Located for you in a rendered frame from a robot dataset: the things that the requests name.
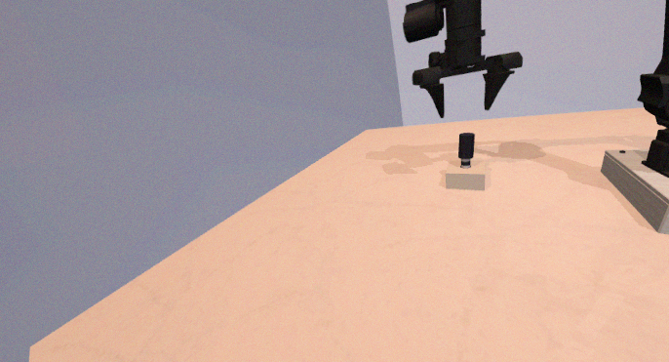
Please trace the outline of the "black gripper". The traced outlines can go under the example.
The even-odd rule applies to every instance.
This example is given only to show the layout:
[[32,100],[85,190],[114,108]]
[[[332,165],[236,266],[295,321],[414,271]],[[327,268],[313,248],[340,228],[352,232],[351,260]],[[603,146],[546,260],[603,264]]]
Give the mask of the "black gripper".
[[[413,73],[413,85],[420,89],[426,89],[434,101],[439,115],[444,118],[444,84],[440,84],[440,79],[466,74],[469,72],[478,72],[487,70],[483,74],[485,79],[485,110],[490,110],[500,88],[510,74],[515,73],[514,69],[522,67],[523,57],[520,52],[500,54],[492,57],[481,55],[482,41],[481,37],[486,36],[486,32],[481,24],[464,26],[457,30],[451,30],[447,33],[445,45],[447,45],[448,67],[440,68],[433,66],[416,70]],[[467,64],[474,64],[467,67]],[[460,65],[460,69],[455,69]]]

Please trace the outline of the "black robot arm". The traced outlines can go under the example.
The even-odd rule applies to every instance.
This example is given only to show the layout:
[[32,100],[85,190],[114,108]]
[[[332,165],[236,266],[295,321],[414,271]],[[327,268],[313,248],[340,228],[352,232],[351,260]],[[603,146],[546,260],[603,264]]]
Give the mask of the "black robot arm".
[[[406,5],[403,31],[407,41],[416,42],[438,35],[444,28],[446,8],[446,30],[457,30],[464,26],[481,24],[482,0],[423,0]],[[665,4],[663,55],[661,62],[650,74],[641,74],[641,94],[637,98],[644,109],[655,116],[656,123],[665,127],[657,131],[651,141],[648,158],[642,164],[669,178],[669,0]],[[447,45],[445,52],[431,52],[428,67],[448,67]],[[667,129],[666,129],[667,128]]]

